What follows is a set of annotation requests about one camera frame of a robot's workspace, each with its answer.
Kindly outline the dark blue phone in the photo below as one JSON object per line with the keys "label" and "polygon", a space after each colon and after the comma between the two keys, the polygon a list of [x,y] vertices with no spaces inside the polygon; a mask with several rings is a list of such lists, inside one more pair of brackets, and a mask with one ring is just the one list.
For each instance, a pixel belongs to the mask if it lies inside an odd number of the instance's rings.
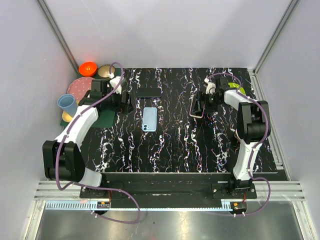
{"label": "dark blue phone", "polygon": [[162,96],[162,90],[160,88],[138,88],[137,98],[160,98]]}

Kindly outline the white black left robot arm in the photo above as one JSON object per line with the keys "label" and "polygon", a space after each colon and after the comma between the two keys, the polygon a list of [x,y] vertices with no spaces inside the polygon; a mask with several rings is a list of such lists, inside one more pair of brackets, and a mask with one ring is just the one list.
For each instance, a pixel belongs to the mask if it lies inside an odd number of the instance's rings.
{"label": "white black left robot arm", "polygon": [[122,90],[124,77],[94,79],[91,89],[79,101],[76,113],[64,131],[42,146],[44,174],[47,179],[69,181],[90,187],[97,198],[108,193],[102,174],[86,167],[81,146],[87,132],[105,111],[128,114],[133,110],[131,95]]}

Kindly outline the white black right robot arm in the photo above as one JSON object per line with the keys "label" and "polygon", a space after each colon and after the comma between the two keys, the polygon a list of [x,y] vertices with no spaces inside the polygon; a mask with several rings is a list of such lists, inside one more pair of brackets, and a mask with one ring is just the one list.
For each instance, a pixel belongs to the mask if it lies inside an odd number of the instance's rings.
{"label": "white black right robot arm", "polygon": [[229,85],[226,73],[212,75],[214,81],[205,78],[205,91],[198,91],[192,98],[189,115],[201,119],[205,113],[217,112],[218,106],[226,104],[237,111],[236,136],[240,149],[235,166],[227,183],[213,183],[215,199],[230,197],[255,199],[253,170],[258,151],[271,133],[269,104],[257,101]]}

